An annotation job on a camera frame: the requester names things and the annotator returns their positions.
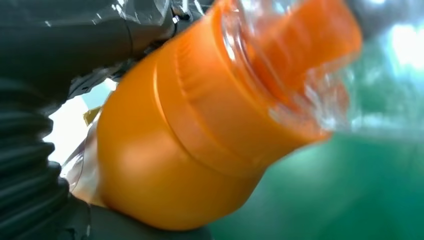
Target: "green surface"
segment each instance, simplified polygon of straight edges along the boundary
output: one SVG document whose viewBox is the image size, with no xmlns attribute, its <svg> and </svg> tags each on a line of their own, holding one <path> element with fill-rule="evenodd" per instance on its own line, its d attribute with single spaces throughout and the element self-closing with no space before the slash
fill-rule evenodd
<svg viewBox="0 0 424 240">
<path fill-rule="evenodd" d="M 335 136 L 272 166 L 215 240 L 424 240 L 424 150 Z"/>
</svg>

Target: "black corrugated hose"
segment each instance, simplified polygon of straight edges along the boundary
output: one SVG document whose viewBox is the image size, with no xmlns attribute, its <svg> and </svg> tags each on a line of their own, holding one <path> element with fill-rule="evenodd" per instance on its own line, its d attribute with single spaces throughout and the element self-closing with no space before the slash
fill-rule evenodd
<svg viewBox="0 0 424 240">
<path fill-rule="evenodd" d="M 0 78 L 0 240 L 83 239 L 89 228 L 88 204 L 69 194 L 61 166 L 48 161 L 54 145 L 43 137 L 53 123 L 44 110 L 54 102 L 25 81 Z"/>
</svg>

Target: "bottle neck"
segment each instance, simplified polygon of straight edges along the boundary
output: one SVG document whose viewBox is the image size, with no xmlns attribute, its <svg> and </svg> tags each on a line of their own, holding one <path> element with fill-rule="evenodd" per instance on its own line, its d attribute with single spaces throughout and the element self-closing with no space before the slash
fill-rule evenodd
<svg viewBox="0 0 424 240">
<path fill-rule="evenodd" d="M 328 102 L 334 95 L 348 101 L 343 83 L 326 76 L 361 49 L 350 10 L 343 0 L 308 0 L 281 15 L 264 10 L 252 23 L 240 8 L 235 4 L 222 17 L 223 41 L 233 67 L 243 73 L 240 79 L 279 123 L 321 134 L 321 115 L 346 108 Z"/>
</svg>

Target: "orange bottle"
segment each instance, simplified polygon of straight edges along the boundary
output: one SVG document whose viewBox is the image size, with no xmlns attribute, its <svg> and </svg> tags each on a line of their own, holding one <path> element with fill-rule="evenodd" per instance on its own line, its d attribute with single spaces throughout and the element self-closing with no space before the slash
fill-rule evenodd
<svg viewBox="0 0 424 240">
<path fill-rule="evenodd" d="M 309 70 L 361 48 L 353 16 L 342 0 L 275 14 L 253 2 L 266 18 L 220 1 L 109 97 L 97 125 L 108 207 L 193 229 L 241 207 L 272 163 L 328 137 L 298 100 Z"/>
</svg>

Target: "clear plastic wrap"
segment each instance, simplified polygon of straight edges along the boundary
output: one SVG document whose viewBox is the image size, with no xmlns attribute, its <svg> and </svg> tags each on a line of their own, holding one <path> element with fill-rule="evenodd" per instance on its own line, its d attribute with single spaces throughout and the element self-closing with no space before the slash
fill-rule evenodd
<svg viewBox="0 0 424 240">
<path fill-rule="evenodd" d="M 424 1 L 238 0 L 222 26 L 279 122 L 424 140 Z"/>
<path fill-rule="evenodd" d="M 169 5 L 170 0 L 6 0 L 0 2 L 0 26 L 96 25 L 116 19 L 159 26 Z"/>
<path fill-rule="evenodd" d="M 171 0 L 171 5 L 174 11 L 186 14 L 197 13 L 203 16 L 213 2 L 214 0 Z"/>
<path fill-rule="evenodd" d="M 79 199 L 102 206 L 98 195 L 96 126 L 99 113 L 88 126 L 86 139 L 62 165 L 60 176 L 69 183 L 69 191 Z"/>
</svg>

